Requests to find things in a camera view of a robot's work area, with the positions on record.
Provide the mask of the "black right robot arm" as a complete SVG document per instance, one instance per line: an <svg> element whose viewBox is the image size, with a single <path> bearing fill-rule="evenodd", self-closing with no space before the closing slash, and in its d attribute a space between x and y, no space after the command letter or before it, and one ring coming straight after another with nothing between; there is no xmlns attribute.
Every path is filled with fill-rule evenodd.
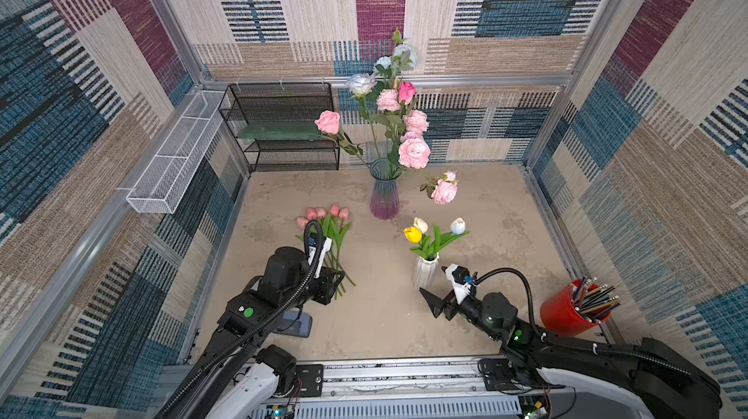
<svg viewBox="0 0 748 419"><path fill-rule="evenodd" d="M500 345L500 358L479 361L489 391L508 395L572 388L614 401L642 418L717 418L723 406L720 385L663 342L608 344L561 336L522 320L500 292L479 298L477 289L493 276L512 274L508 267L484 275L450 265L444 268L451 292L440 298L420 290L434 317L462 316Z"/></svg>

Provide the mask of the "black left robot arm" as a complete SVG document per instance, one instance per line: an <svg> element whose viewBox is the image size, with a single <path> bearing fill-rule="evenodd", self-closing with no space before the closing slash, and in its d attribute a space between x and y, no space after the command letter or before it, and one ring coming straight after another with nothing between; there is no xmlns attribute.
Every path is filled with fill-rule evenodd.
<svg viewBox="0 0 748 419"><path fill-rule="evenodd" d="M265 272L227 302L200 360L156 413L158 418L206 418L241 367L261 351L267 337L282 325L284 314L312 300L329 304L344 271L325 265L333 240L329 224L305 224L302 250L280 247Z"/></svg>

